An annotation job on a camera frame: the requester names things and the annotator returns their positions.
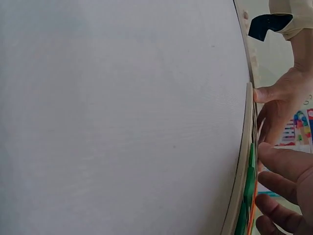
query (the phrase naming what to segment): green plastic piece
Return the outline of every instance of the green plastic piece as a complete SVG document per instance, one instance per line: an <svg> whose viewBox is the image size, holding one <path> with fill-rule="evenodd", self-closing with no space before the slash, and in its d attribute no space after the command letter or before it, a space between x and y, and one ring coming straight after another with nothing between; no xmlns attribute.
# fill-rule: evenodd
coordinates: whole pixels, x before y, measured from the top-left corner
<svg viewBox="0 0 313 235"><path fill-rule="evenodd" d="M246 186L244 191L244 202L247 204L248 208L250 208L252 204L255 180L256 180L255 168L248 167L248 171L246 174Z"/></svg>
<svg viewBox="0 0 313 235"><path fill-rule="evenodd" d="M250 145L249 166L250 166L250 167L256 167L254 143L252 143L252 144Z"/></svg>
<svg viewBox="0 0 313 235"><path fill-rule="evenodd" d="M247 227L247 210L246 204L243 202L240 207L235 235L246 235L246 227Z"/></svg>

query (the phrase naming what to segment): wooden edge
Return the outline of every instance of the wooden edge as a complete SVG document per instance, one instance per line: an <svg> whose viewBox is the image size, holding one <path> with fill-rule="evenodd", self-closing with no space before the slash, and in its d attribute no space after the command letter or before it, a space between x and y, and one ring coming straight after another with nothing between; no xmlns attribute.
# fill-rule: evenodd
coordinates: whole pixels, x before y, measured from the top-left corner
<svg viewBox="0 0 313 235"><path fill-rule="evenodd" d="M254 86L254 79L253 79L253 72L252 72L252 64L251 64L251 60L250 60L250 53L249 53L249 46L248 46L248 42L247 42L247 33L246 33L246 29L245 29L245 23L243 21L243 12L244 12L244 8L242 7L242 4L240 3L241 0L233 0L234 1L234 5L235 5L235 9L237 12L237 17L238 17L238 21L239 21L239 25L240 25L240 29L241 29L241 34L243 37L243 41L244 41L244 46L245 46L245 51L246 51L246 60L248 63L248 69L249 69L249 75L250 75L250 82L252 83L252 86Z"/></svg>
<svg viewBox="0 0 313 235"><path fill-rule="evenodd" d="M246 174L248 168L247 166L249 162L248 156L250 144L252 141L251 139L252 118L253 118L252 84L247 83L244 127L237 164L237 171L226 217L224 220L224 225L220 233L221 235L232 235L234 234L236 229L246 184Z"/></svg>

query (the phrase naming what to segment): beige sleeve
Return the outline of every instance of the beige sleeve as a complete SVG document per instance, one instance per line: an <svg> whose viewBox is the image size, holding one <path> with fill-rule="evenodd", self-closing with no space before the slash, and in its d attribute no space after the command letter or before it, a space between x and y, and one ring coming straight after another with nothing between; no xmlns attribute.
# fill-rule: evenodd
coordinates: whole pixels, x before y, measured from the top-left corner
<svg viewBox="0 0 313 235"><path fill-rule="evenodd" d="M271 14L289 14L292 21L281 33L286 40L297 35L304 28L313 28L313 0L269 0Z"/></svg>

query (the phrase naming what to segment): white surface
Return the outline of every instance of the white surface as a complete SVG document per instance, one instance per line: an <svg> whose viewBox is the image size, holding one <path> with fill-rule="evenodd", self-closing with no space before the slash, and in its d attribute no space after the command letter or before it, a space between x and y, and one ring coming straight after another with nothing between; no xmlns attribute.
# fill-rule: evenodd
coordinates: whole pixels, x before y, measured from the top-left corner
<svg viewBox="0 0 313 235"><path fill-rule="evenodd" d="M221 229L248 71L229 0L0 0L0 234Z"/></svg>

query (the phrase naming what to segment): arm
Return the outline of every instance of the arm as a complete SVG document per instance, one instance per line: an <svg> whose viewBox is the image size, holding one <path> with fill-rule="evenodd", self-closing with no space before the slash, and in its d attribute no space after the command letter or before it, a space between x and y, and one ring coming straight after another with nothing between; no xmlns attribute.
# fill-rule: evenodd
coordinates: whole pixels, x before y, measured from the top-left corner
<svg viewBox="0 0 313 235"><path fill-rule="evenodd" d="M294 67L313 74L313 29L303 29L290 39Z"/></svg>

